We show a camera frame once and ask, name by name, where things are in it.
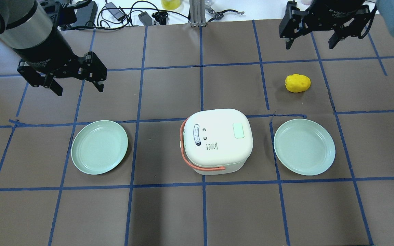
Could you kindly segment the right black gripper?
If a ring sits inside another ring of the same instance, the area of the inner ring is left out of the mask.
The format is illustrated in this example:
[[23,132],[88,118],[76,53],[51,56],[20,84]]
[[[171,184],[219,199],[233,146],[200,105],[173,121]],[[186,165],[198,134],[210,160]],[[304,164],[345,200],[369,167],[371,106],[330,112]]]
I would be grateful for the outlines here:
[[364,0],[313,0],[304,11],[296,1],[287,1],[286,10],[279,24],[279,37],[289,50],[294,40],[313,31],[334,30],[328,40],[333,49],[347,37],[365,38],[373,24],[377,6],[370,11]]

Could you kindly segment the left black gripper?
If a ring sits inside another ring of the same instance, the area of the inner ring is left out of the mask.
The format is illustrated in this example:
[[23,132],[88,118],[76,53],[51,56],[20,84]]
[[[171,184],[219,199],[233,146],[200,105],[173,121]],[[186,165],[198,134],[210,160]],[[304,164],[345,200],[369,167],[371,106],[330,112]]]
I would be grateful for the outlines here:
[[56,27],[53,27],[48,37],[40,44],[25,49],[13,48],[13,50],[23,59],[18,63],[18,73],[32,87],[42,86],[50,89],[57,96],[62,96],[63,88],[54,76],[56,78],[71,76],[91,82],[100,93],[104,91],[104,81],[107,79],[106,66],[93,51],[78,57]]

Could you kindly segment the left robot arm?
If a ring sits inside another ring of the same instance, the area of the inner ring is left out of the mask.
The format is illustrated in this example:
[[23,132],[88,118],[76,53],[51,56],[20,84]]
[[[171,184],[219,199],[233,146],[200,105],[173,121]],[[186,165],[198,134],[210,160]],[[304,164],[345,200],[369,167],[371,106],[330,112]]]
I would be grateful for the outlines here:
[[0,0],[0,40],[20,56],[17,72],[32,87],[44,87],[61,96],[56,79],[75,78],[104,90],[107,68],[92,51],[77,56],[59,27],[75,23],[76,9],[91,3],[75,4],[58,0]]

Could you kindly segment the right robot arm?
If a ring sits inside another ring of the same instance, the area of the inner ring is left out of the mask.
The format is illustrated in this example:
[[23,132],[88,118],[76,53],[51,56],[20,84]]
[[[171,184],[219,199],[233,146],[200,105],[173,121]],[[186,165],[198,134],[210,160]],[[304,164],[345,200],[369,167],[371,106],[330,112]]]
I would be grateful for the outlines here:
[[311,0],[303,11],[297,4],[295,0],[287,1],[278,27],[279,37],[286,41],[286,49],[290,49],[298,37],[314,31],[333,31],[328,40],[330,49],[347,37],[364,39],[377,12],[394,38],[394,0],[377,0],[372,9],[364,0]]

